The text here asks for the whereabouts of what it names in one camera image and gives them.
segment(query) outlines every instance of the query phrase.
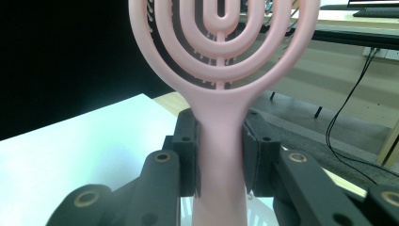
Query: desk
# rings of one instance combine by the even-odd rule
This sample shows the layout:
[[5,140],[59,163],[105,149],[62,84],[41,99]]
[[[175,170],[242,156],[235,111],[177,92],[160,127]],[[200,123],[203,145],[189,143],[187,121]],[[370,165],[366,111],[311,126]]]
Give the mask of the desk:
[[[399,49],[399,20],[356,18],[355,11],[321,10],[314,40],[295,67],[270,90],[313,105],[338,110],[358,80],[364,46]],[[262,35],[241,60],[260,45]],[[278,53],[252,78],[273,67]],[[376,58],[343,113],[390,128],[376,162],[392,166],[399,155],[399,61]]]

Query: white table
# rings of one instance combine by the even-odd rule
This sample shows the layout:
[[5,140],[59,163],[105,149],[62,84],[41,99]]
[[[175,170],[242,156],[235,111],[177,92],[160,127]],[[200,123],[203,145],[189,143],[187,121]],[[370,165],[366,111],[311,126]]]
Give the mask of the white table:
[[175,123],[174,115],[138,95],[1,141],[0,225],[45,225],[76,188],[125,185]]

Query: dark background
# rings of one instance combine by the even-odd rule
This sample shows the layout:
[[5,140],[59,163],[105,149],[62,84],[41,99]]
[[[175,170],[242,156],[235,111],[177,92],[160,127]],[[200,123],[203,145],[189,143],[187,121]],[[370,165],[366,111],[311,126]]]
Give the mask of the dark background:
[[172,91],[138,50],[127,0],[0,3],[0,140]]

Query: pink hairbrush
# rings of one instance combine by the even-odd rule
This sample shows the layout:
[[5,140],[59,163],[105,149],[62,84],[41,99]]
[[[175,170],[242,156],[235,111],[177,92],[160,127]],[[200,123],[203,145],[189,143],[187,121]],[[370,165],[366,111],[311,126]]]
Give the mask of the pink hairbrush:
[[147,0],[130,0],[130,20],[136,42],[155,72],[190,104],[200,124],[199,168],[201,196],[194,200],[193,225],[247,225],[246,191],[242,167],[242,122],[247,110],[263,93],[291,70],[311,40],[320,1],[301,0],[300,17],[290,46],[264,76],[237,89],[226,83],[251,75],[277,51],[291,19],[291,0],[276,0],[268,35],[258,51],[232,65],[226,60],[243,54],[257,38],[264,20],[264,0],[248,1],[247,26],[235,39],[226,40],[240,18],[240,0],[225,2],[225,15],[217,15],[217,1],[203,0],[203,23],[215,37],[210,40],[195,20],[195,0],[180,1],[184,37],[202,56],[215,60],[206,64],[184,49],[172,24],[171,0],[155,0],[155,21],[162,42],[173,60],[193,76],[215,83],[214,89],[192,84],[175,73],[153,43]]

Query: black cable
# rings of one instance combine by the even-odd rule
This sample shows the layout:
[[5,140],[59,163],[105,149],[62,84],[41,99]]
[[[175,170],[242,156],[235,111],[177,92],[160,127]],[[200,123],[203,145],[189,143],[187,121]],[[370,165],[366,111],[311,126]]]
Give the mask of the black cable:
[[361,163],[361,164],[365,164],[365,165],[368,165],[368,166],[371,166],[371,167],[374,167],[374,168],[378,168],[378,169],[380,169],[380,170],[384,170],[384,171],[386,171],[386,172],[388,172],[388,173],[390,173],[390,174],[392,174],[392,175],[394,175],[394,176],[396,176],[396,177],[399,177],[399,175],[397,175],[397,174],[395,174],[395,173],[393,173],[393,172],[391,172],[391,171],[389,171],[389,170],[387,170],[387,169],[384,169],[384,168],[382,168],[382,167],[380,167],[380,166],[378,166],[378,165],[375,165],[375,164],[372,164],[372,163],[368,163],[368,162],[364,162],[364,161],[360,161],[360,160],[358,160],[358,159],[354,159],[354,158],[345,156],[345,155],[343,155],[343,154],[341,154],[341,153],[337,153],[337,152],[334,151],[334,149],[332,148],[329,138],[330,138],[331,130],[332,130],[332,128],[334,127],[335,121],[337,120],[337,118],[338,118],[338,116],[340,115],[340,113],[341,113],[341,111],[343,110],[343,108],[346,106],[346,103],[349,101],[349,99],[350,99],[350,97],[352,96],[353,92],[355,91],[356,87],[357,87],[358,84],[360,83],[361,79],[362,79],[363,76],[366,74],[367,69],[369,68],[369,66],[370,66],[371,62],[373,61],[373,59],[374,59],[374,57],[375,57],[375,54],[376,54],[377,52],[378,52],[378,49],[374,49],[374,48],[373,48],[373,49],[370,50],[370,54],[369,54],[368,57],[367,57],[367,60],[366,60],[366,62],[365,62],[365,64],[364,64],[364,67],[363,67],[363,70],[362,70],[362,72],[361,72],[361,74],[360,74],[360,77],[359,77],[359,79],[358,79],[358,82],[355,84],[355,86],[354,86],[354,87],[352,88],[352,90],[349,92],[349,94],[348,94],[348,96],[346,97],[346,100],[344,101],[343,105],[342,105],[341,108],[338,110],[337,114],[335,114],[335,116],[334,116],[334,118],[332,119],[332,121],[329,123],[329,126],[328,126],[328,128],[327,128],[327,132],[326,132],[326,143],[327,143],[328,148],[329,148],[329,149],[331,150],[331,152],[334,154],[334,156],[335,156],[340,162],[342,162],[343,164],[345,164],[347,167],[349,167],[349,168],[351,168],[351,169],[357,171],[358,173],[360,173],[361,175],[363,175],[364,177],[366,177],[367,179],[369,179],[371,182],[373,182],[373,183],[376,184],[376,185],[378,185],[378,183],[377,183],[375,180],[373,180],[371,177],[369,177],[369,176],[366,175],[365,173],[361,172],[359,169],[356,169],[355,167],[353,167],[353,166],[349,165],[348,163],[344,162],[341,158],[344,158],[344,159],[347,159],[347,160],[350,160],[350,161],[354,161],[354,162],[358,162],[358,163]]

